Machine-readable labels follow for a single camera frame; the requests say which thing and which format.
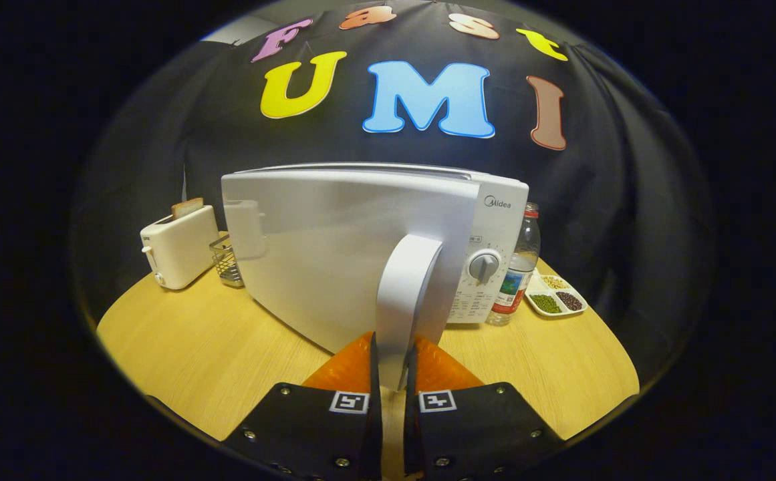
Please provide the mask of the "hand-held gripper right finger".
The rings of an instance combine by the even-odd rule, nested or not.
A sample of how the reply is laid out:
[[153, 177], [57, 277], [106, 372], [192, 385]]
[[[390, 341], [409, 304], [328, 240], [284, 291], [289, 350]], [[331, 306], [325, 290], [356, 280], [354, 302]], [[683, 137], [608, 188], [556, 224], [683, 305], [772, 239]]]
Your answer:
[[421, 336], [409, 353], [404, 463], [422, 480], [527, 480], [565, 440], [512, 383], [485, 383]]

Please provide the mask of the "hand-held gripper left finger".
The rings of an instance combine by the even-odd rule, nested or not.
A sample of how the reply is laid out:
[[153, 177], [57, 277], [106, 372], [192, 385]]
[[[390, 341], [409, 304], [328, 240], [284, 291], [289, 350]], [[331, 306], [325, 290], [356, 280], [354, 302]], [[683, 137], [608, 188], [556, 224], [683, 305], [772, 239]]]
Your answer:
[[276, 383], [223, 440], [223, 448], [286, 479], [381, 479], [374, 347], [374, 335], [366, 332], [303, 383]]

